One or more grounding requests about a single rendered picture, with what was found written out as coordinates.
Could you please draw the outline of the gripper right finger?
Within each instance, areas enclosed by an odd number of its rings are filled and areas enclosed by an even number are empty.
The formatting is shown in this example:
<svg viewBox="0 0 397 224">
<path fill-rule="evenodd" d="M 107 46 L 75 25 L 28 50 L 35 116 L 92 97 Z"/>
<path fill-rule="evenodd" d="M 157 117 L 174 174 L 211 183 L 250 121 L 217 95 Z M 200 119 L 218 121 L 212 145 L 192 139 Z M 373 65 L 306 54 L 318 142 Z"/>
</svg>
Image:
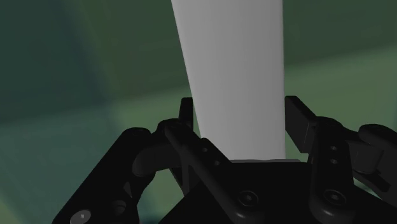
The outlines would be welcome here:
<svg viewBox="0 0 397 224">
<path fill-rule="evenodd" d="M 397 132 L 353 131 L 287 96 L 285 129 L 312 166 L 309 208 L 321 224 L 397 224 Z"/>
</svg>

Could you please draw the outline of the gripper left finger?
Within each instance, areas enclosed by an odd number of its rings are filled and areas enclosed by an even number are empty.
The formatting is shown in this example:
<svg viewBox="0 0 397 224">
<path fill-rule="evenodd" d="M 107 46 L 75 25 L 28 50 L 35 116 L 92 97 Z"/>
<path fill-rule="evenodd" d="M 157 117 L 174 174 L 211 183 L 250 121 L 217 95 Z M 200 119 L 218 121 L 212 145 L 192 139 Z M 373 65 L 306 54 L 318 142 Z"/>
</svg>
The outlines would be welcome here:
<svg viewBox="0 0 397 224">
<path fill-rule="evenodd" d="M 264 208 L 253 184 L 237 174 L 209 140 L 193 131 L 193 101 L 154 132 L 122 132 L 52 224 L 139 224 L 137 205 L 158 171 L 168 169 L 183 199 L 160 224 L 263 224 Z"/>
</svg>

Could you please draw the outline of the tall white tapered cylinder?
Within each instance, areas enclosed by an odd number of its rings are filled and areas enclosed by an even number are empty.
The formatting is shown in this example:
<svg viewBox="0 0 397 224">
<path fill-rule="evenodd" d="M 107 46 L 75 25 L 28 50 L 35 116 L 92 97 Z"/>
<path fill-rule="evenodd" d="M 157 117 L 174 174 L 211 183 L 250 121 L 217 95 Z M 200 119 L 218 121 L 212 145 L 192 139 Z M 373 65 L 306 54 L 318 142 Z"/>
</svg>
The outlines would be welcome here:
<svg viewBox="0 0 397 224">
<path fill-rule="evenodd" d="M 284 159 L 282 0 L 171 0 L 200 135 L 231 160 Z"/>
</svg>

